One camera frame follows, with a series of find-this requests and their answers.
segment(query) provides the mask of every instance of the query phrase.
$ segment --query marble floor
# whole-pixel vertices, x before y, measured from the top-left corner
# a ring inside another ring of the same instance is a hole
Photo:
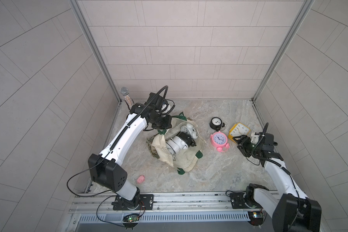
[[[260,132],[262,128],[249,100],[176,100],[176,107],[171,115],[182,111],[198,125],[199,133],[207,139],[203,157],[188,173],[179,175],[175,168],[153,157],[146,139],[157,134],[157,131],[141,132],[126,154],[122,168],[128,173],[128,180],[140,188],[141,192],[198,192],[245,190],[249,183],[261,184],[270,190],[276,189],[274,183],[261,166],[246,160],[237,149],[235,143],[229,141],[230,149],[219,153],[211,145],[209,136],[215,131],[209,127],[212,117],[220,117],[226,124],[225,134],[231,127],[241,122],[251,129]],[[110,141],[116,136],[129,114],[123,103],[112,130]],[[137,184],[136,179],[144,175],[145,181]],[[101,192],[107,188],[93,183],[92,192]]]

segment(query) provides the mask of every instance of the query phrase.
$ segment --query pink alarm clock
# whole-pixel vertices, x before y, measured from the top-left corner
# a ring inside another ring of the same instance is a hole
[[[228,143],[227,136],[224,133],[220,132],[220,131],[211,134],[210,135],[210,140],[212,142],[212,145],[215,148],[217,148],[217,151],[219,151],[219,152],[227,151],[228,148],[229,148],[229,143]]]

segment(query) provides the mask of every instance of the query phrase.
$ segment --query yellow clock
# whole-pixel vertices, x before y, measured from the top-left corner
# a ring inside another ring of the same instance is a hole
[[[242,123],[236,123],[229,131],[228,138],[236,143],[236,141],[233,140],[233,137],[241,136],[241,135],[248,135],[250,132],[250,128],[245,126]]]

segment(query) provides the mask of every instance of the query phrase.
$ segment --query pink toy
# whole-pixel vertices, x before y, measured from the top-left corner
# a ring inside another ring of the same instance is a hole
[[[212,145],[215,148],[217,148],[217,151],[219,151],[219,152],[227,151],[229,148],[227,136],[220,131],[215,132],[212,135],[210,135],[210,140],[212,142]]]
[[[137,182],[137,184],[143,183],[143,182],[144,182],[144,176],[143,176],[143,175],[140,175],[140,176],[138,177],[138,179],[136,180],[136,182]]]

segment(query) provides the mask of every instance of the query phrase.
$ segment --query microphone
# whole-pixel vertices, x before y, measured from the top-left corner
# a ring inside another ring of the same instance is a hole
[[[128,105],[129,110],[131,110],[131,107],[134,105],[133,99],[129,96],[129,91],[128,88],[126,87],[121,87],[120,93],[124,96],[125,102]]]

